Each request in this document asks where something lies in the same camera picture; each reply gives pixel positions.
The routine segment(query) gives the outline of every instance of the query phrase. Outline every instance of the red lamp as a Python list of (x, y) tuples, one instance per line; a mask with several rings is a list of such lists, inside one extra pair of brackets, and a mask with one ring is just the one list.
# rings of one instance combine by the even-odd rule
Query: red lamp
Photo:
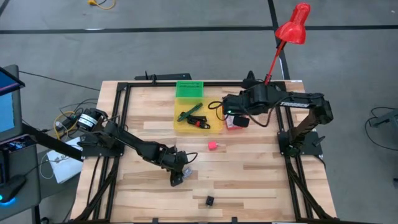
[(286, 42), (292, 44), (304, 44), (305, 42), (305, 28), (304, 23), (310, 14), (311, 6), (308, 3), (301, 2), (296, 5), (293, 10), (292, 17), (290, 20), (279, 27), (275, 36), (282, 40), (278, 46), (274, 60), (272, 61), (271, 68), (268, 71), (265, 84), (268, 84), (271, 80), (271, 73), (274, 69), (276, 58), (279, 56), (280, 51), (285, 47)]

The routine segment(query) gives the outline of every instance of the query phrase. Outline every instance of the yellow container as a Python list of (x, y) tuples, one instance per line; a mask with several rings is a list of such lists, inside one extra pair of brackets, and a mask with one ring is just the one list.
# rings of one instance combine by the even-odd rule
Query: yellow container
[[(223, 130), (223, 122), (217, 118), (216, 110), (209, 110), (207, 107), (212, 101), (222, 101), (222, 99), (215, 97), (176, 98), (174, 106), (174, 130), (179, 133), (220, 133)], [(199, 103), (203, 103), (203, 106), (199, 110), (193, 112), (192, 115), (206, 116), (206, 123), (210, 125), (210, 129), (202, 129), (195, 125), (188, 124), (186, 119), (181, 122), (177, 121), (181, 112), (187, 112)], [(223, 108), (221, 106), (218, 108), (217, 113), (218, 116), (223, 119)]]

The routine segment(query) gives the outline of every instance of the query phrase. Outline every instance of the gray floor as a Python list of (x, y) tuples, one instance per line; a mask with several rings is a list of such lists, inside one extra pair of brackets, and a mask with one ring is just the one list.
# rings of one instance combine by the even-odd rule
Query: gray floor
[[(298, 1), (275, 1), (279, 24)], [(398, 23), (395, 0), (309, 1), (307, 25), (386, 25)], [(264, 0), (117, 0), (110, 11), (86, 1), (11, 0), (0, 29), (77, 29), (162, 26), (271, 25)], [(398, 107), (398, 30), (308, 31), (305, 45), (288, 45), (292, 79), (305, 82), (330, 100), (335, 120), (317, 128), (337, 214), (344, 220), (396, 223), (398, 152), (374, 146), (364, 122), (375, 106)], [(150, 34), (0, 35), (1, 66), (99, 88), (103, 80), (132, 80), (149, 73), (189, 72), (195, 79), (242, 79), (248, 70), (262, 77), (275, 52), (271, 31)], [(274, 78), (282, 78), (279, 66)], [(48, 128), (58, 107), (98, 97), (98, 92), (21, 74), (24, 119)], [(389, 126), (373, 138), (398, 148)], [(46, 198), (43, 216), (60, 222), (75, 189)], [(24, 212), (1, 223), (30, 223)]]

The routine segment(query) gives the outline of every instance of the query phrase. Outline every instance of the green basket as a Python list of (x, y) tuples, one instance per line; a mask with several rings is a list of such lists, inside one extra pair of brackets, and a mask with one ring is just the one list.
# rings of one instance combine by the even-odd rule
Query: green basket
[(203, 97), (203, 82), (201, 81), (177, 81), (175, 97)]

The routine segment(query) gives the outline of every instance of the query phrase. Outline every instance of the blue light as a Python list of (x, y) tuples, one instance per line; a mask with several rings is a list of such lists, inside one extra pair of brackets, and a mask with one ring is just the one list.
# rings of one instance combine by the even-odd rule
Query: blue light
[(4, 203), (0, 203), (1, 207), (8, 207), (10, 205), (12, 205), (13, 203), (15, 203), (15, 201), (17, 200), (17, 198), (12, 198), (9, 202), (4, 202)]

